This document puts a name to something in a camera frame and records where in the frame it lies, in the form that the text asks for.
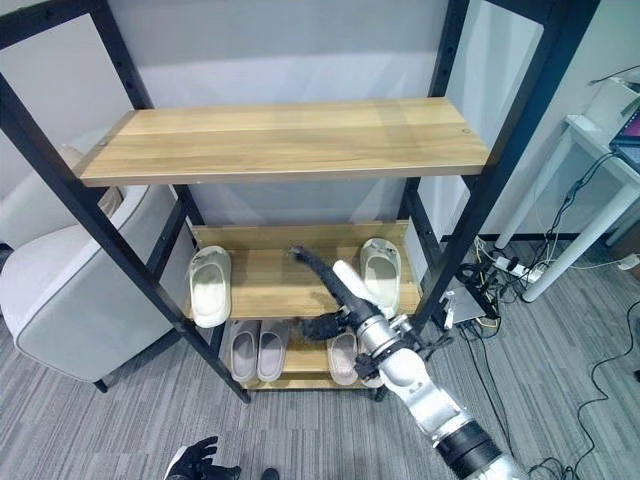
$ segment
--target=computer monitor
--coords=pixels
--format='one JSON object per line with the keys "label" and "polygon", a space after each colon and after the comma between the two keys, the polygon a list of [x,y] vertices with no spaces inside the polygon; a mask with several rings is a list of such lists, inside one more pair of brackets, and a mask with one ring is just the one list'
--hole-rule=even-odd
{"label": "computer monitor", "polygon": [[609,146],[625,163],[640,173],[640,107],[633,112]]}

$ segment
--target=white wall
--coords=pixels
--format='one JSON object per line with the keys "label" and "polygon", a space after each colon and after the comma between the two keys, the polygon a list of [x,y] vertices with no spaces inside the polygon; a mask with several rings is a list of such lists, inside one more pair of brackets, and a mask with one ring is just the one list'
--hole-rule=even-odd
{"label": "white wall", "polygon": [[[589,105],[599,88],[588,86],[589,80],[640,64],[638,25],[640,2],[602,1],[518,167],[485,222],[483,233],[501,232],[513,205],[555,148],[564,129],[564,117],[582,113]],[[488,147],[496,139],[539,34],[531,22],[500,7],[481,0],[470,3],[447,97]],[[566,191],[590,164],[591,160],[576,148],[547,189],[539,192],[540,222],[533,210],[519,233],[546,231]],[[620,184],[602,169],[563,216],[561,232],[581,231],[619,188]],[[438,237],[451,233],[469,197],[462,180],[425,178],[420,193]],[[414,232],[406,242],[417,266],[417,277],[421,278],[426,262]]]}
{"label": "white wall", "polygon": [[[0,71],[56,146],[112,125],[131,108],[88,17],[0,51]],[[31,171],[0,132],[0,199]]]}
{"label": "white wall", "polygon": [[[157,107],[426,95],[444,0],[114,0]],[[395,218],[404,181],[197,185],[208,223]]]}
{"label": "white wall", "polygon": [[[423,96],[446,10],[445,0],[110,3],[157,107]],[[129,108],[87,18],[9,50],[2,71],[56,144]],[[0,146],[1,197],[28,166],[6,139]],[[382,179],[192,190],[209,223],[276,224],[394,218],[402,188]]]}

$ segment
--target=gray slipper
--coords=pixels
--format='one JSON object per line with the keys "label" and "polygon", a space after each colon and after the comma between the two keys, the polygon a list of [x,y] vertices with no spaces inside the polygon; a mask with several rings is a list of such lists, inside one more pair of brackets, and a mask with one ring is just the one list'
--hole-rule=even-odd
{"label": "gray slipper", "polygon": [[275,320],[262,322],[260,351],[258,353],[258,378],[273,382],[282,375],[284,357],[289,343],[289,324]]}
{"label": "gray slipper", "polygon": [[246,383],[256,376],[260,321],[234,322],[231,331],[229,363],[236,382]]}

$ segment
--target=black metal frame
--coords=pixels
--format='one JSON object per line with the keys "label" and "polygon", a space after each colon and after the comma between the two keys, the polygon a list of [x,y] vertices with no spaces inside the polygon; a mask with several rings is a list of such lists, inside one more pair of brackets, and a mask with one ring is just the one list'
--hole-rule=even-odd
{"label": "black metal frame", "polygon": [[[440,308],[439,299],[529,143],[599,4],[599,0],[487,1],[541,24],[544,33],[486,167],[481,175],[464,177],[471,198],[444,252],[420,201],[420,178],[407,180],[398,218],[412,218],[430,267],[429,275],[421,282],[424,293],[412,320],[419,330]],[[468,0],[449,1],[430,96],[443,96],[446,92],[468,4]],[[106,0],[49,0],[6,14],[0,17],[0,49],[86,14],[91,16],[133,107],[153,108]],[[97,207],[96,198],[102,190],[89,189],[75,177],[1,75],[0,127],[80,224],[174,329],[236,395],[248,403],[247,391],[231,378],[229,370],[218,358],[223,329],[214,329],[208,343],[159,283],[185,219],[188,217],[194,225],[204,224],[188,186],[174,185],[177,203],[145,264]],[[98,381],[95,385],[106,391],[104,382]],[[383,396],[384,392],[379,392],[379,399]]]}
{"label": "black metal frame", "polygon": [[[7,47],[85,14],[91,15],[131,104],[137,109],[152,108],[106,0],[48,1],[0,17],[0,47]],[[221,332],[214,331],[213,340],[208,343],[160,285],[162,271],[186,217],[193,224],[204,223],[189,188],[184,185],[174,186],[178,194],[176,205],[145,265],[98,208],[93,189],[86,188],[76,178],[2,75],[0,128],[78,222],[160,310],[173,328],[195,348],[243,402],[249,403],[247,391],[233,380],[227,367],[218,358]],[[95,385],[100,391],[106,391],[104,382],[98,381]]]}
{"label": "black metal frame", "polygon": [[[421,282],[423,295],[412,320],[418,331],[441,309],[442,295],[520,160],[600,3],[599,0],[487,1],[539,23],[544,31],[482,174],[464,178],[471,197],[443,254],[429,264],[425,275],[428,278]],[[444,59],[453,63],[449,46],[459,41],[462,32],[459,19],[464,17],[462,12],[466,12],[467,5],[466,1],[450,0],[437,65],[445,64]],[[436,72],[434,77],[437,92],[446,91],[448,76]],[[431,91],[436,91],[436,87],[432,85]],[[418,183],[412,183],[415,190]],[[411,191],[407,182],[403,203],[410,202]],[[433,248],[425,249],[425,239],[420,243],[425,257],[433,256]]]}

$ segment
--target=robotic arm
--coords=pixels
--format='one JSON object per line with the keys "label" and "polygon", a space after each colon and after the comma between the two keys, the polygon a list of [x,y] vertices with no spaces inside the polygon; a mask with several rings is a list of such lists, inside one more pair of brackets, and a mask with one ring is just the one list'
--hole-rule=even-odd
{"label": "robotic arm", "polygon": [[527,474],[503,454],[491,437],[429,377],[422,358],[411,348],[420,343],[406,315],[389,322],[358,274],[345,262],[330,269],[303,247],[291,250],[295,259],[320,277],[340,310],[307,321],[304,334],[313,339],[335,336],[347,327],[365,345],[356,371],[362,378],[379,375],[384,385],[407,405],[431,445],[461,479],[515,480]]}

